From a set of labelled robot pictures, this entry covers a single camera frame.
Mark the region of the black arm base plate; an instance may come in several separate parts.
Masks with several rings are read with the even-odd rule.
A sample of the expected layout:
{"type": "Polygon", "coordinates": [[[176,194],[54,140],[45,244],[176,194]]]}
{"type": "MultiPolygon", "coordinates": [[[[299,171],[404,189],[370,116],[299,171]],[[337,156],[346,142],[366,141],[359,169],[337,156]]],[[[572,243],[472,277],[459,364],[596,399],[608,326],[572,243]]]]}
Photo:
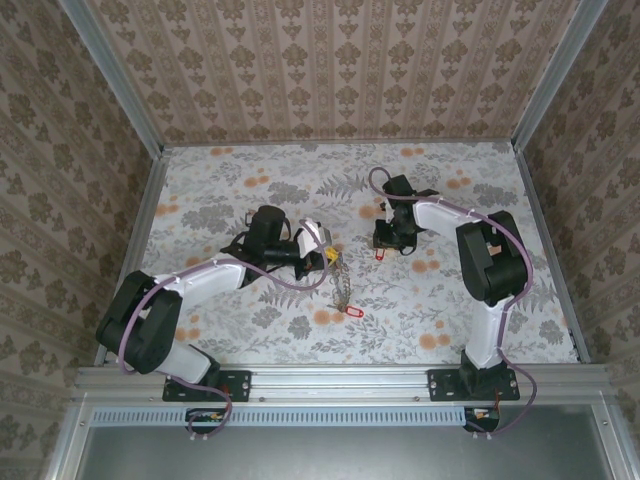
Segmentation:
{"type": "Polygon", "coordinates": [[[252,387],[252,373],[249,370],[216,370],[207,373],[197,383],[198,388],[188,387],[173,379],[164,383],[164,402],[224,402],[223,396],[212,392],[214,388],[224,392],[232,402],[247,402],[252,387]]]}
{"type": "Polygon", "coordinates": [[[432,369],[427,371],[432,401],[516,401],[521,398],[512,369],[467,368],[432,369]]]}

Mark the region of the thin aluminium edge rail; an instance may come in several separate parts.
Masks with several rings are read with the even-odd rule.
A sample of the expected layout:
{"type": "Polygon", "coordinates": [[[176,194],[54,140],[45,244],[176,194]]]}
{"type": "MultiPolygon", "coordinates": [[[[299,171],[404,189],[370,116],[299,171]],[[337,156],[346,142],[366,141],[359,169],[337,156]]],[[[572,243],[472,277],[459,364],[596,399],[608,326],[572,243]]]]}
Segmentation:
{"type": "Polygon", "coordinates": [[[273,141],[229,141],[221,143],[185,143],[175,144],[166,143],[162,147],[162,151],[169,151],[176,148],[204,148],[204,147],[258,147],[258,146],[281,146],[281,145],[367,145],[367,144],[383,144],[383,145],[433,145],[433,144],[454,144],[460,143],[464,145],[480,144],[480,143],[507,143],[513,146],[513,140],[510,138],[400,138],[400,139],[312,139],[312,140],[273,140],[273,141]]]}

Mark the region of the grey sheet metal panel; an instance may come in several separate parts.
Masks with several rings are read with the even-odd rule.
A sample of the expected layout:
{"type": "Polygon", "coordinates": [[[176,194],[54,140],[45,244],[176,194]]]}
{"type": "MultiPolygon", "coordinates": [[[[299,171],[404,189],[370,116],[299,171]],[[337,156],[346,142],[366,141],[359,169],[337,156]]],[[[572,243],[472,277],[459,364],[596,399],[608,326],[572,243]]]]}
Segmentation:
{"type": "Polygon", "coordinates": [[[181,426],[122,422],[109,409],[69,412],[46,480],[640,480],[619,410],[545,405],[505,432],[389,420],[289,426],[249,408],[252,425],[193,440],[181,426]]]}

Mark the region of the aluminium frame post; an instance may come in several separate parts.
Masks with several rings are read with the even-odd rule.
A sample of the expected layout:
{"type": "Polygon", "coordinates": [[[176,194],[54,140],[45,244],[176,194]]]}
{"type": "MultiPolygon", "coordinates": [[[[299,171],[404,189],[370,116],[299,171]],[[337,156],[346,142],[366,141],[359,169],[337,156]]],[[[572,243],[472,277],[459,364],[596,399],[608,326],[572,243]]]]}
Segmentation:
{"type": "Polygon", "coordinates": [[[146,112],[140,95],[129,80],[126,68],[86,0],[59,0],[80,39],[101,71],[119,105],[153,161],[162,157],[164,142],[146,112]]]}
{"type": "Polygon", "coordinates": [[[523,151],[533,136],[554,96],[568,77],[571,67],[607,3],[608,0],[580,0],[576,12],[511,136],[511,143],[516,152],[523,151]]]}

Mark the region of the floral table cover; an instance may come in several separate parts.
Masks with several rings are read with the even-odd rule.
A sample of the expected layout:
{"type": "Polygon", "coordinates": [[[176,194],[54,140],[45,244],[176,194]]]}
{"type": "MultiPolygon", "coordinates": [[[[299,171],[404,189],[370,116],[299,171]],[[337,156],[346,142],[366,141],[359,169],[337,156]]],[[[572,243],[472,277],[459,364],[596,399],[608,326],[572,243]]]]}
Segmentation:
{"type": "Polygon", "coordinates": [[[176,339],[232,364],[455,363],[469,340],[473,299],[456,245],[422,233],[414,253],[374,258],[372,236],[387,176],[405,175],[484,214],[511,213],[532,259],[532,290],[513,309],[504,336],[517,363],[574,363],[572,339],[512,146],[281,145],[169,150],[142,261],[149,274],[195,265],[243,231],[249,210],[281,208],[292,223],[321,222],[350,270],[353,318],[333,307],[330,277],[316,290],[290,289],[279,272],[184,312],[176,339]]]}

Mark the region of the aluminium table edge rail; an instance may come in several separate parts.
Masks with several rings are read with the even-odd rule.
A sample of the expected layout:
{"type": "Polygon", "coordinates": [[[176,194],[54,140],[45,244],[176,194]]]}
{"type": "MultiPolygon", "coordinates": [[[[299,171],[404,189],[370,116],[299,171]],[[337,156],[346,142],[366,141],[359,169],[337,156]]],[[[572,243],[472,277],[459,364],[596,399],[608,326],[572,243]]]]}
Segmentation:
{"type": "Polygon", "coordinates": [[[166,182],[169,153],[169,150],[161,152],[151,164],[114,294],[119,292],[126,277],[140,268],[144,259],[149,233],[166,182]]]}
{"type": "Polygon", "coordinates": [[[544,218],[544,212],[540,205],[540,201],[535,190],[534,182],[526,163],[524,153],[519,149],[514,149],[515,159],[520,171],[520,175],[525,187],[527,197],[529,199],[530,208],[534,217],[536,227],[540,236],[541,244],[547,259],[547,264],[554,281],[556,293],[561,305],[569,336],[576,352],[576,358],[579,363],[590,364],[592,362],[588,347],[582,334],[580,323],[578,321],[567,284],[565,282],[563,272],[558,261],[558,257],[552,242],[552,238],[544,218]]]}

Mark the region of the wide aluminium base rail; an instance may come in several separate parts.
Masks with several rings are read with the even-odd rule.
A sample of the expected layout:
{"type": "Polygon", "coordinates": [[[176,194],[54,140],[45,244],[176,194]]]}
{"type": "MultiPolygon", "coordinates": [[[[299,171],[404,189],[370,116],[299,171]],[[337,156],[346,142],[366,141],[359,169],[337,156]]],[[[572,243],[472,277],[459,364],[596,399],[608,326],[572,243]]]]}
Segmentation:
{"type": "MultiPolygon", "coordinates": [[[[231,365],[251,372],[249,404],[283,406],[404,406],[432,401],[435,370],[443,365],[231,365]]],[[[538,364],[523,369],[535,380],[537,405],[586,405],[615,396],[606,368],[594,364],[538,364]]],[[[161,401],[160,374],[124,375],[114,364],[79,370],[71,401],[141,406],[161,401]]]]}

